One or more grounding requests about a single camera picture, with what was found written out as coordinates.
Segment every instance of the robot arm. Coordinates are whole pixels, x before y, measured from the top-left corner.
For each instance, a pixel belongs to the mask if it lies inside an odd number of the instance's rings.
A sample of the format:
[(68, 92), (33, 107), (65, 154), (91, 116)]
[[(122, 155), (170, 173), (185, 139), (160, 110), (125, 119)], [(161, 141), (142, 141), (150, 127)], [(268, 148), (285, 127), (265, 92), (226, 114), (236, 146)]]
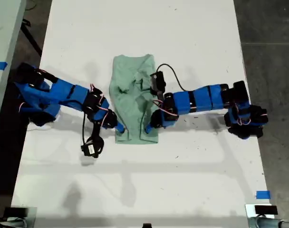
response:
[(162, 71), (151, 75), (151, 93), (158, 98), (159, 109), (151, 117), (146, 127), (149, 133), (152, 128), (166, 128), (174, 125), (179, 115), (228, 109), (224, 116), (229, 132), (242, 139), (251, 135), (261, 137), (262, 126), (268, 122), (267, 111), (259, 106), (250, 105), (245, 83), (239, 81), (229, 88), (227, 84), (208, 85), (193, 91), (177, 93), (165, 92), (165, 81)]
[[(52, 86), (50, 87), (44, 79), (51, 81)], [(85, 156), (97, 158), (102, 152), (104, 141), (99, 136), (101, 127), (116, 128), (120, 133), (125, 131), (116, 114), (109, 109), (109, 103), (102, 92), (93, 85), (91, 90), (88, 90), (25, 63), (19, 66), (14, 83), (23, 101), (19, 112), (26, 113), (30, 121), (37, 126), (54, 121), (61, 105), (84, 112), (94, 124), (92, 135), (86, 142), (83, 137), (81, 149)]]

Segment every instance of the gray floor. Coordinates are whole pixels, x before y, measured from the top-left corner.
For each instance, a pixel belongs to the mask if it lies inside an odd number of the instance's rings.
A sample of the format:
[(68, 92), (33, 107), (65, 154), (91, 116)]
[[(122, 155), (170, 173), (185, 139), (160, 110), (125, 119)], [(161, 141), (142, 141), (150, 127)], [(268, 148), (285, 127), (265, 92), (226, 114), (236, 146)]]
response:
[[(35, 0), (26, 11), (31, 33), (43, 46), (51, 0)], [(266, 107), (269, 124), (259, 139), (272, 203), (289, 220), (289, 0), (234, 0), (251, 101)], [(19, 35), (12, 67), (39, 66), (40, 58)]]

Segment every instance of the white tabletop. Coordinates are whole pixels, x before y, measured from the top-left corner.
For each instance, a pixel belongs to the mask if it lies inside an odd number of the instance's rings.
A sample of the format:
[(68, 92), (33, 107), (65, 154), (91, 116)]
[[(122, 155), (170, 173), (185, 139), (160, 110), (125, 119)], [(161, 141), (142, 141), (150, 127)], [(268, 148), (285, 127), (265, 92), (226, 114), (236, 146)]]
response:
[[(109, 98), (113, 58), (148, 53), (187, 90), (245, 80), (233, 0), (54, 0), (40, 67)], [(162, 70), (166, 91), (179, 91)], [(153, 145), (103, 130), (94, 163), (80, 150), (83, 114), (63, 107), (55, 123), (29, 126), (12, 205), (37, 207), (35, 227), (247, 227), (245, 204), (269, 202), (255, 199), (260, 151), (227, 132), (225, 112), (181, 116)]]
[(0, 62), (8, 64), (0, 70), (0, 109), (25, 5), (26, 0), (0, 0)]

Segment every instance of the green cloth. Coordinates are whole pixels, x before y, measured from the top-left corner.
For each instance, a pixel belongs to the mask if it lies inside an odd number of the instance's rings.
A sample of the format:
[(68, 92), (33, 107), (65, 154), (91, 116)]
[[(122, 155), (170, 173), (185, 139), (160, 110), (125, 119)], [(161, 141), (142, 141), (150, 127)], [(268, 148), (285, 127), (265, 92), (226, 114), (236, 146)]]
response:
[(154, 96), (150, 93), (150, 75), (154, 72), (155, 62), (152, 55), (120, 55), (114, 58), (110, 96), (119, 121), (127, 129), (123, 134), (116, 131), (116, 143), (158, 143), (157, 129), (153, 129), (149, 134), (145, 132), (152, 113), (157, 109), (152, 102)]

